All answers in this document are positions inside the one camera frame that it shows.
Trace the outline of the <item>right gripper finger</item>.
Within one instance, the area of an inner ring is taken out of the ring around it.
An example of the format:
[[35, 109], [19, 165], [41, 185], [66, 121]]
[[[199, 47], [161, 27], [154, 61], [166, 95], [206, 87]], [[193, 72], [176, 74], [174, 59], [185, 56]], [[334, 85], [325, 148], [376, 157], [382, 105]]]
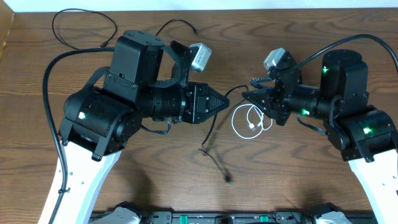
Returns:
[[258, 78], [252, 78], [250, 81], [250, 85], [256, 89], [267, 89], [269, 88], [268, 86], [263, 85], [265, 82], [271, 82], [272, 79], [270, 77], [258, 77]]
[[273, 93], [273, 88], [262, 88], [245, 91], [242, 93], [242, 96], [244, 99], [257, 106], [268, 118], [275, 119]]

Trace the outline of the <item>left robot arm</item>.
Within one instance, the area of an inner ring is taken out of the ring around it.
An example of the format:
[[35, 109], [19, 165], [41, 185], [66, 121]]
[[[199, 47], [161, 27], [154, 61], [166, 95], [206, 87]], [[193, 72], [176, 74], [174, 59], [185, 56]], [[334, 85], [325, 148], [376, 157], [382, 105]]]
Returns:
[[111, 47], [111, 65], [70, 95], [59, 128], [50, 126], [58, 161], [41, 223], [87, 223], [101, 187], [142, 120], [202, 123], [229, 106], [206, 83], [191, 82], [211, 55], [203, 43], [166, 44], [127, 30]]

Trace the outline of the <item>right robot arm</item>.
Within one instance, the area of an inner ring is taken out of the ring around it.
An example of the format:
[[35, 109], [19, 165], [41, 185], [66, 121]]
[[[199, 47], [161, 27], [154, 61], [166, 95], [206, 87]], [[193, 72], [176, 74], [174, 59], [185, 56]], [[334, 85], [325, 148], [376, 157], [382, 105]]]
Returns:
[[319, 87], [304, 85], [289, 52], [265, 59], [268, 76], [255, 78], [243, 97], [283, 126], [292, 113], [320, 119], [331, 144], [362, 185], [378, 223], [397, 223], [397, 128], [391, 117], [368, 104], [368, 66], [352, 50], [322, 59]]

